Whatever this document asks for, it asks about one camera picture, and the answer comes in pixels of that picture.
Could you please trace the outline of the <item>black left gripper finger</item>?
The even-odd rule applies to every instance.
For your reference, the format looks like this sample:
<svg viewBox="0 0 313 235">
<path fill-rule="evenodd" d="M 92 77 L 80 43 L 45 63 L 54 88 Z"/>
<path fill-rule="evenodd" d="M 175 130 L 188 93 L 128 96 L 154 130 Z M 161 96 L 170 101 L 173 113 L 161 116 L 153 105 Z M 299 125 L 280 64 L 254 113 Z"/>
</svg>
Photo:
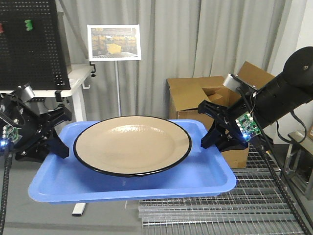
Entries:
<svg viewBox="0 0 313 235">
<path fill-rule="evenodd" d="M 54 128 L 50 131 L 45 145 L 51 153 L 63 159 L 69 156 L 69 148 L 63 143 Z"/>
<path fill-rule="evenodd" d="M 55 127 L 64 121 L 71 121 L 71 111 L 66 107 L 61 107 L 47 113 L 42 113 L 39 117 L 45 127 Z"/>
</svg>

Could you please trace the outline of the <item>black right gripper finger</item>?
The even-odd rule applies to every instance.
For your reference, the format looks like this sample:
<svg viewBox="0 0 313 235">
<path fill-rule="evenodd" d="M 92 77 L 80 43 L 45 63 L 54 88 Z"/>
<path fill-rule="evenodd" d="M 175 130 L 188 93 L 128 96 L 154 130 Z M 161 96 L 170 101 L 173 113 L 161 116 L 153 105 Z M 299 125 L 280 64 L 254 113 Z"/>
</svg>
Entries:
<svg viewBox="0 0 313 235">
<path fill-rule="evenodd" d="M 216 145 L 219 149 L 223 144 L 227 143 L 226 129 L 216 120 L 213 121 L 207 134 L 201 139 L 201 147 L 209 148 L 212 145 Z"/>
<path fill-rule="evenodd" d="M 227 107 L 203 100 L 198 105 L 198 113 L 205 114 L 217 122 L 229 122 Z"/>
</svg>

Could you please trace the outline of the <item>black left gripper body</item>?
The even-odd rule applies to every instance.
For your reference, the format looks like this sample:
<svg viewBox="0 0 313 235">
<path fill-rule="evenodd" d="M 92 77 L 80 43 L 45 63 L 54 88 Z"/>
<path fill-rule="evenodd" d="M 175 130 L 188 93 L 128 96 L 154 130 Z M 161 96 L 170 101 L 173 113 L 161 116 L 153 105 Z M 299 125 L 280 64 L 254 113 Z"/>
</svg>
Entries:
<svg viewBox="0 0 313 235">
<path fill-rule="evenodd" d="M 2 128 L 11 125 L 18 128 L 19 139 L 4 143 Z M 38 114 L 12 94 L 0 95 L 0 152 L 8 150 L 21 162 L 42 163 L 49 153 L 46 140 L 51 128 L 45 127 Z"/>
</svg>

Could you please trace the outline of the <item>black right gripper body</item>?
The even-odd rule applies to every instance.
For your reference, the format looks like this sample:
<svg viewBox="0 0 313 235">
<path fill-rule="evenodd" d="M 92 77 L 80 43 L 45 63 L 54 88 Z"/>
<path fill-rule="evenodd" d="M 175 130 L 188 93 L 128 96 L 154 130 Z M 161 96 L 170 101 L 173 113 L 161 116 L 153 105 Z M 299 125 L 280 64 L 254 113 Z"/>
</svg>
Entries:
<svg viewBox="0 0 313 235">
<path fill-rule="evenodd" d="M 230 107 L 217 105 L 218 117 L 217 126 L 221 128 L 222 136 L 215 142 L 220 152 L 230 150 L 245 150 L 248 148 L 248 142 L 236 123 L 235 119 L 245 112 L 249 111 L 251 105 L 240 98 Z"/>
</svg>

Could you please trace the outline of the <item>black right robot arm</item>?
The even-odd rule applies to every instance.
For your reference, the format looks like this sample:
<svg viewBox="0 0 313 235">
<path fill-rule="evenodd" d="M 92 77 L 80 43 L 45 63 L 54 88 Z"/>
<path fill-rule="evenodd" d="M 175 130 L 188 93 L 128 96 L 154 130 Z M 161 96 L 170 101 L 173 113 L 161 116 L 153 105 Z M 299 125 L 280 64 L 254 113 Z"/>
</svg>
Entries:
<svg viewBox="0 0 313 235">
<path fill-rule="evenodd" d="M 234 74 L 226 77 L 224 85 L 241 97 L 230 107 L 206 100 L 199 104 L 198 112 L 214 120 L 201 147 L 215 145 L 224 152 L 246 149 L 251 143 L 265 152 L 271 144 L 263 129 L 313 99 L 313 48 L 293 53 L 283 71 L 260 89 Z"/>
</svg>

